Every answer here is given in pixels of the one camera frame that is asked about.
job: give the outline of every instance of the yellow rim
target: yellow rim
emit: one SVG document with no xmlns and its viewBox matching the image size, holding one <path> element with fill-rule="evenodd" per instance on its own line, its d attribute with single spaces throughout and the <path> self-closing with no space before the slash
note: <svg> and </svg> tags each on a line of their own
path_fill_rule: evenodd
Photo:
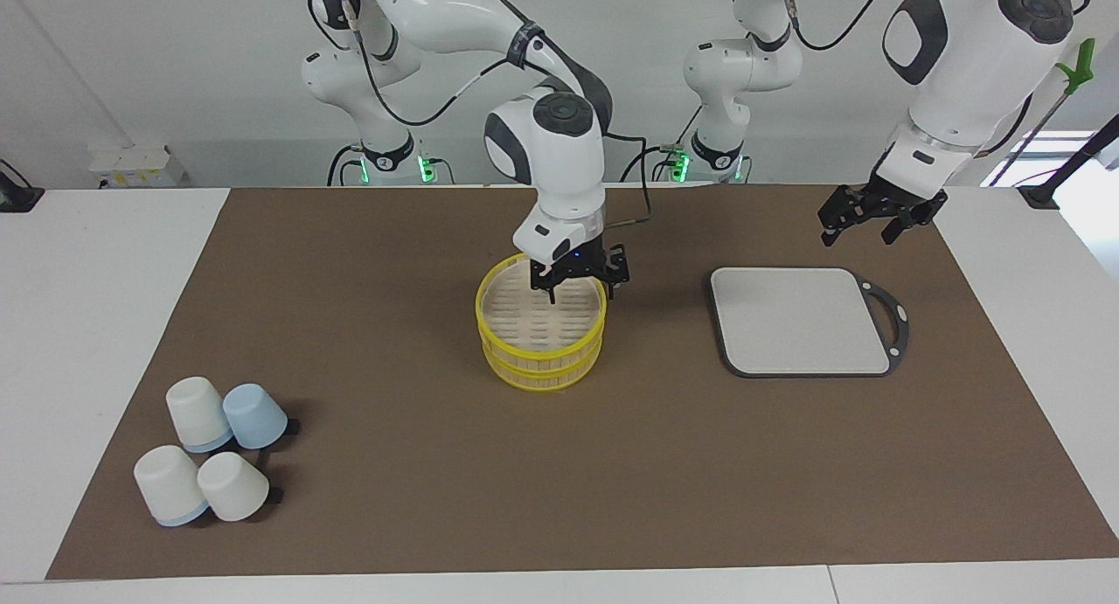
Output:
<svg viewBox="0 0 1119 604">
<path fill-rule="evenodd" d="M 486 318 L 482 314 L 482 299 L 486 298 L 486 291 L 489 289 L 490 283 L 497 277 L 497 274 L 505 272 L 508 266 L 516 264 L 516 262 L 523 261 L 523 258 L 528 258 L 524 254 L 515 254 L 508 257 L 506 261 L 500 262 L 500 264 L 493 266 L 493 268 L 482 279 L 481 285 L 478 286 L 478 294 L 474 296 L 474 318 L 478 318 L 478 329 L 488 342 L 496 346 L 497 348 L 504 350 L 515 358 L 524 358 L 525 360 L 536 360 L 536 361 L 553 361 L 557 358 L 564 358 L 570 356 L 575 350 L 582 350 L 584 346 L 591 343 L 592 340 L 602 334 L 602 330 L 606 324 L 606 290 L 603 289 L 602 282 L 595 282 L 594 289 L 599 292 L 599 318 L 595 320 L 594 325 L 591 327 L 591 331 L 583 337 L 582 340 L 575 342 L 571 346 L 565 346 L 565 348 L 560 350 L 520 350 L 516 346 L 508 345 L 508 342 L 502 341 L 499 337 L 493 333 L 489 328 Z"/>
<path fill-rule="evenodd" d="M 593 357 L 595 358 L 595 360 L 599 359 L 598 353 L 591 353 L 589 357 Z M 592 362 L 592 366 L 587 366 L 586 370 L 583 371 L 583 374 L 580 374 L 579 377 L 572 378 L 571 381 L 560 384 L 558 386 L 527 386 L 524 384 L 518 384 L 517 381 L 513 380 L 513 378 L 508 378 L 504 374 L 501 374 L 501 369 L 499 369 L 498 366 L 493 366 L 493 359 L 492 356 L 490 356 L 490 353 L 486 353 L 486 360 L 490 365 L 490 369 L 493 371 L 493 374 L 497 375 L 497 378 L 500 378 L 500 380 L 505 381 L 509 386 L 514 386 L 514 388 L 524 390 L 526 393 L 535 393 L 535 394 L 558 393 L 561 390 L 566 390 L 567 388 L 571 388 L 571 386 L 574 386 L 575 384 L 582 381 L 583 378 L 586 378 L 587 374 L 591 374 L 591 368 L 593 368 L 594 364 Z"/>
<path fill-rule="evenodd" d="M 527 368 L 521 368 L 520 366 L 513 366 L 508 361 L 505 361 L 504 358 L 495 356 L 491 349 L 487 349 L 486 346 L 482 347 L 482 352 L 486 353 L 486 357 L 491 358 L 492 360 L 490 362 L 491 365 L 493 362 L 497 362 L 497 365 L 499 365 L 501 369 L 508 370 L 509 372 L 516 374 L 518 377 L 524 377 L 524 378 L 558 378 L 567 376 L 567 374 L 579 372 L 579 369 L 582 368 L 584 365 L 594 361 L 594 359 L 598 358 L 598 355 L 601 352 L 601 350 L 602 350 L 602 340 L 596 340 L 594 345 L 591 346 L 591 350 L 589 350 L 589 352 L 585 353 L 585 356 L 580 357 L 579 360 L 576 360 L 574 364 L 570 366 L 564 366 L 563 368 L 555 368 L 552 370 L 529 370 Z"/>
</svg>

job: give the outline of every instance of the light blue cup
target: light blue cup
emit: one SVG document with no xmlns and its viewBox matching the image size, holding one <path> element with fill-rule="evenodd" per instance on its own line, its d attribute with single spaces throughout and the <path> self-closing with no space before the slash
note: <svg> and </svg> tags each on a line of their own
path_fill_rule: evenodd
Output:
<svg viewBox="0 0 1119 604">
<path fill-rule="evenodd" d="M 256 384 L 236 386 L 225 396 L 222 408 L 243 449 L 264 449 L 288 430 L 288 414 Z"/>
</svg>

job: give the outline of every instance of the round yellow basket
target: round yellow basket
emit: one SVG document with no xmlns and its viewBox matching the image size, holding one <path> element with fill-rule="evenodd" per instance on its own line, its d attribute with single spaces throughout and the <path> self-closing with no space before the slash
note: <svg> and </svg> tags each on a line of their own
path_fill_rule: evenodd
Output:
<svg viewBox="0 0 1119 604">
<path fill-rule="evenodd" d="M 586 377 L 602 350 L 606 292 L 595 279 L 556 286 L 556 304 L 529 286 L 530 264 L 516 254 L 493 266 L 474 299 L 482 352 L 493 372 L 528 393 L 555 393 Z"/>
</svg>

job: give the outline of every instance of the white table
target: white table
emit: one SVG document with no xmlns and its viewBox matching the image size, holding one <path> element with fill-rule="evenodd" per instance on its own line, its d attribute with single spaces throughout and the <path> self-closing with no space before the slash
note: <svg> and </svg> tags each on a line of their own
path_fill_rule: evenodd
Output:
<svg viewBox="0 0 1119 604">
<path fill-rule="evenodd" d="M 40 584 L 226 196 L 75 190 L 0 217 L 0 603 L 1119 602 L 1119 559 Z M 1119 531 L 1119 284 L 1060 214 L 951 197 L 937 225 Z"/>
</svg>

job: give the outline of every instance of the green light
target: green light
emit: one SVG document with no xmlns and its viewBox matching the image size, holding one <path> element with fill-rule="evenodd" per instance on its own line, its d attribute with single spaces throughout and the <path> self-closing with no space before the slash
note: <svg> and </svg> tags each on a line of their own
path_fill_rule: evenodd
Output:
<svg viewBox="0 0 1119 604">
<path fill-rule="evenodd" d="M 688 154 L 676 154 L 676 164 L 673 166 L 673 181 L 684 182 L 688 179 L 688 167 L 692 166 L 692 158 Z"/>
<path fill-rule="evenodd" d="M 423 157 L 417 157 L 420 161 L 420 179 L 424 185 L 430 185 L 435 182 L 435 170 L 431 169 L 431 161 Z"/>
</svg>

